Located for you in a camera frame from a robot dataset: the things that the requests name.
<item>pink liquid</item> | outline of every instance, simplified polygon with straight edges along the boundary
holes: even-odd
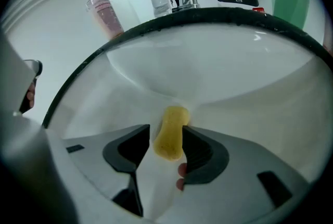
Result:
[[[110,0],[89,0],[86,5],[109,40],[124,32],[111,6]]]

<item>sponge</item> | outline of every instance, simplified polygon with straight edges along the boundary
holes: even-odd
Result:
[[[169,106],[162,118],[162,127],[153,149],[166,160],[177,161],[183,156],[183,126],[189,122],[189,112],[181,106]]]

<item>dark rim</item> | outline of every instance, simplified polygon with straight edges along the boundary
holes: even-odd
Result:
[[[78,68],[76,68],[76,70],[71,74],[71,76],[65,81],[65,83],[58,91],[45,115],[42,124],[43,127],[46,129],[48,128],[52,116],[67,89],[75,81],[78,75],[85,69],[85,67],[100,54],[112,48],[118,47],[121,43],[134,39],[138,36],[144,36],[149,32],[161,31],[162,29],[182,26],[186,24],[205,22],[233,23],[237,26],[247,25],[258,27],[261,29],[269,30],[280,36],[287,37],[320,57],[333,72],[333,57],[330,56],[330,54],[310,35],[282,19],[271,16],[269,14],[263,14],[242,8],[221,7],[189,9],[160,17],[136,26],[124,32],[122,35],[114,38],[112,41],[106,43],[101,48],[92,53],[86,60],[83,61],[82,64],[79,65]]]

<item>soap bottle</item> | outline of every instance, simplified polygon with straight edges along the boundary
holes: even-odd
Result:
[[[93,13],[109,40],[124,32],[111,6],[110,0],[89,0],[86,6]]]

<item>hand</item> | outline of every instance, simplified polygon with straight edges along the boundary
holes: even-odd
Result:
[[[183,178],[177,180],[176,187],[181,191],[184,190],[184,177],[186,175],[186,167],[187,167],[186,163],[182,163],[178,167],[178,174]]]
[[[27,92],[27,99],[29,100],[30,108],[33,107],[35,103],[35,84],[31,83]]]

